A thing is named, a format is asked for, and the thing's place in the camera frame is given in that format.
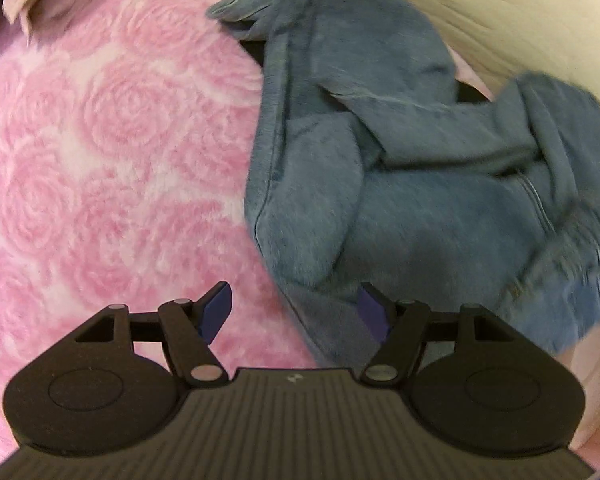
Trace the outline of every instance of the denim fabric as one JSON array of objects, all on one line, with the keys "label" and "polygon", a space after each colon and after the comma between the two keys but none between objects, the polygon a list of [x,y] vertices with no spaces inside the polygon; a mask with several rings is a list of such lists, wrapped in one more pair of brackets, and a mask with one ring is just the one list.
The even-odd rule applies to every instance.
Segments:
[{"label": "denim fabric", "polygon": [[456,103],[455,66],[404,0],[222,0],[266,40],[245,213],[321,365],[378,348],[362,281],[481,303],[555,353],[600,323],[600,105],[526,73]]}]

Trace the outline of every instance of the silver bolt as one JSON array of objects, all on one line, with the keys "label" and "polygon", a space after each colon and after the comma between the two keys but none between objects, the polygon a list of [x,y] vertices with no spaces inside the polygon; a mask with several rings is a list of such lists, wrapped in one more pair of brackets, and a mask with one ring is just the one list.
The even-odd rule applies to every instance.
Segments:
[{"label": "silver bolt", "polygon": [[197,381],[215,381],[222,377],[222,368],[216,365],[200,365],[193,368],[191,377]]},{"label": "silver bolt", "polygon": [[365,375],[372,381],[384,383],[395,379],[398,370],[389,365],[373,365],[365,370]]}]

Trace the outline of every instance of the pink blanket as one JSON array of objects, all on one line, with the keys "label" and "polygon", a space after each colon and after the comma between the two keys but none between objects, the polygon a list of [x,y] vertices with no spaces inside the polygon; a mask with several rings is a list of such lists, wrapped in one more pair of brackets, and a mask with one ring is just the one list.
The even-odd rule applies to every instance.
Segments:
[{"label": "pink blanket", "polygon": [[[243,227],[261,76],[204,18],[215,1],[99,0],[29,47],[0,19],[0,405],[107,304],[155,310],[219,280],[229,370],[312,365]],[[14,447],[0,408],[0,461]]]}]

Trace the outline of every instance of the blue denim garment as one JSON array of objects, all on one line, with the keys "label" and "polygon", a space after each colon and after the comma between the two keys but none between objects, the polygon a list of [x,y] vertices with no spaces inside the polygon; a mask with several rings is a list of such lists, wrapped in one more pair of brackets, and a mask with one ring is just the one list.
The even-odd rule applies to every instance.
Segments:
[{"label": "blue denim garment", "polygon": [[321,365],[360,369],[378,348],[354,307],[362,281],[438,310],[484,304],[552,353],[600,323],[588,92],[526,73],[493,103],[457,104],[446,46],[405,0],[222,0],[208,15],[267,42],[246,219]]}]

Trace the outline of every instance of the bed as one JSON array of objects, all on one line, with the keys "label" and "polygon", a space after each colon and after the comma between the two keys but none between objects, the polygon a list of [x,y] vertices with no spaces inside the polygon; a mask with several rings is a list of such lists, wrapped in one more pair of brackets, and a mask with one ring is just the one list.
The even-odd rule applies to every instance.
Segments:
[{"label": "bed", "polygon": [[[229,371],[313,365],[243,228],[261,75],[204,18],[215,1],[96,0],[29,45],[0,16],[0,402],[106,304],[155,310],[219,280],[234,312],[212,349]],[[14,448],[0,407],[0,462]]]}]

